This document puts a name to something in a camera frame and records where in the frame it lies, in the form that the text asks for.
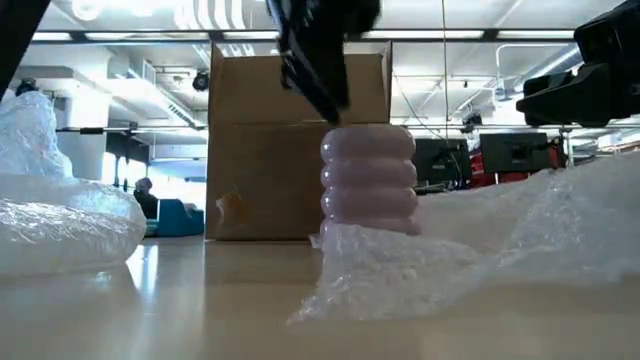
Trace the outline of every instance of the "person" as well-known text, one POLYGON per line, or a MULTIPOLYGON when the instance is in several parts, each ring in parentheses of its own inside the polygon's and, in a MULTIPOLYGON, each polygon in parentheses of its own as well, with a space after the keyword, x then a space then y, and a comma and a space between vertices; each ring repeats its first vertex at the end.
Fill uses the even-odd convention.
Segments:
POLYGON ((149 178, 142 178, 136 181, 136 189, 133 191, 133 196, 147 219, 158 218, 158 198, 151 195, 152 187, 153 183, 149 178))

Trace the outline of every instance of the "ceiling beam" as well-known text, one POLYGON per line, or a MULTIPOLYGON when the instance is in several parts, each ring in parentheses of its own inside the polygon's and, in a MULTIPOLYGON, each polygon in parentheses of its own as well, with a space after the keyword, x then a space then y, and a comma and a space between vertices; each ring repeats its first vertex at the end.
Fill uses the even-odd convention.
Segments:
MULTIPOLYGON (((127 31, 39 31, 34 45, 171 45, 242 44, 276 42, 274 30, 127 30, 127 31)), ((573 29, 426 28, 375 29, 348 42, 363 43, 573 43, 573 29)))

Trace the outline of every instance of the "cardboard box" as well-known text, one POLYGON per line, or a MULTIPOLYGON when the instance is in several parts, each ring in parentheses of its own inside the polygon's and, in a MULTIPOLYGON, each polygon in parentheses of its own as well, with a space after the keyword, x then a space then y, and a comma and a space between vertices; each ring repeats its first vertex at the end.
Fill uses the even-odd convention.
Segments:
MULTIPOLYGON (((330 127, 304 97, 282 89, 279 57, 224 58, 214 49, 206 236, 307 239, 323 219, 320 144, 330 127)), ((390 45, 347 55, 352 106, 345 123, 389 121, 391 58, 390 45)))

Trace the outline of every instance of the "black machine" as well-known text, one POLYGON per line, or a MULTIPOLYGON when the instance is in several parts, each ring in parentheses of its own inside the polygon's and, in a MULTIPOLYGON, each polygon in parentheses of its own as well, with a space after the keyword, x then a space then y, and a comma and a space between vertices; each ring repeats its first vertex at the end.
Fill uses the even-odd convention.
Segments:
POLYGON ((349 107, 343 44, 371 30, 380 0, 267 0, 278 26, 282 85, 304 95, 332 125, 349 107))
POLYGON ((483 134, 480 147, 485 174, 533 173, 552 168, 545 133, 483 134))
POLYGON ((574 38, 585 64, 527 81, 517 109, 532 126, 603 127, 640 113, 640 0, 628 0, 580 26, 574 38))
POLYGON ((412 159, 418 183, 454 184, 462 189, 471 180, 471 160, 466 140, 416 139, 412 159))

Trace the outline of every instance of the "cable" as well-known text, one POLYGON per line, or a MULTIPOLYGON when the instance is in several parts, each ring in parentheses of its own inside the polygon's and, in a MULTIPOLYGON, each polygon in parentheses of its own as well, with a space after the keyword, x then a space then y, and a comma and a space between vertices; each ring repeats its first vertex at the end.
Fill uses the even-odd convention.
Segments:
POLYGON ((444 135, 449 138, 449 59, 447 48, 447 12, 445 7, 445 0, 440 0, 442 4, 442 44, 444 45, 444 104, 445 104, 445 118, 444 118, 444 135))

